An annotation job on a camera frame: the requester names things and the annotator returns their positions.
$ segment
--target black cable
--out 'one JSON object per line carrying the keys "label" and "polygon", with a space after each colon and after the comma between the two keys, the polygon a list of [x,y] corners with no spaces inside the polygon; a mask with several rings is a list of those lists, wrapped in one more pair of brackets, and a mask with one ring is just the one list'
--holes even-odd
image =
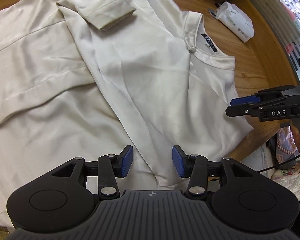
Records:
{"label": "black cable", "polygon": [[269,167],[269,168],[266,168],[266,169],[263,169],[263,170],[257,171],[257,172],[260,173],[260,172],[264,172],[264,171],[269,171],[269,170],[274,169],[274,168],[278,168],[278,167],[280,167],[280,166],[282,166],[282,165],[284,165],[284,164],[287,164],[287,163],[289,163],[289,162],[292,162],[292,161],[296,160],[296,159],[299,158],[299,157],[300,157],[300,155],[295,156],[295,157],[293,157],[292,159],[287,160],[287,161],[285,161],[285,162],[283,162],[283,163],[274,165],[274,166],[272,166],[272,167]]}

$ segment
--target clothing label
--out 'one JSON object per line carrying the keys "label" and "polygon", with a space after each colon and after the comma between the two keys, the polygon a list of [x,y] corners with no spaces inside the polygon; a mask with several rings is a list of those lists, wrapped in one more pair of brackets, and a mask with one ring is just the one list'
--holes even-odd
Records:
{"label": "clothing label", "polygon": [[213,45],[212,40],[210,39],[210,37],[205,34],[205,33],[201,33],[201,35],[206,39],[206,42],[209,44],[210,48],[213,50],[213,52],[217,52],[217,48]]}

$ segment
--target das logo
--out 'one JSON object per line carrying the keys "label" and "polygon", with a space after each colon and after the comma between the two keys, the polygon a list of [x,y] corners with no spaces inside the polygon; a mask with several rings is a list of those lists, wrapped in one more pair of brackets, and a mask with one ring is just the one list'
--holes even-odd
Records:
{"label": "das logo", "polygon": [[272,116],[285,115],[285,114],[286,114],[286,110],[272,111]]}

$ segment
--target wrinkled fabric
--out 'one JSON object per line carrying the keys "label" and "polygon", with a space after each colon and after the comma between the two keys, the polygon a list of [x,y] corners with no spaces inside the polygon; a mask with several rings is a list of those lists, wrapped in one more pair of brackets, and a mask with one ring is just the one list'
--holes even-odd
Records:
{"label": "wrinkled fabric", "polygon": [[[95,161],[130,144],[121,192],[182,189],[173,145],[218,161],[251,130],[225,115],[235,60],[207,43],[201,14],[172,0],[91,1],[0,11],[0,225],[11,225],[14,190],[75,156]],[[97,192],[96,178],[87,188]]]}
{"label": "wrinkled fabric", "polygon": [[300,174],[283,176],[274,181],[290,190],[300,201]]}

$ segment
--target metal screw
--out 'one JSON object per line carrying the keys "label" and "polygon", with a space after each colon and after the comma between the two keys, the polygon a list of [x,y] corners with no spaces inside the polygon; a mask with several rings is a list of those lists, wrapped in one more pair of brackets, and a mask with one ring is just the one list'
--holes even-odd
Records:
{"label": "metal screw", "polygon": [[101,193],[104,196],[112,196],[117,193],[117,190],[114,187],[103,187]]}
{"label": "metal screw", "polygon": [[194,196],[200,196],[205,192],[203,187],[194,186],[189,189],[189,193]]}

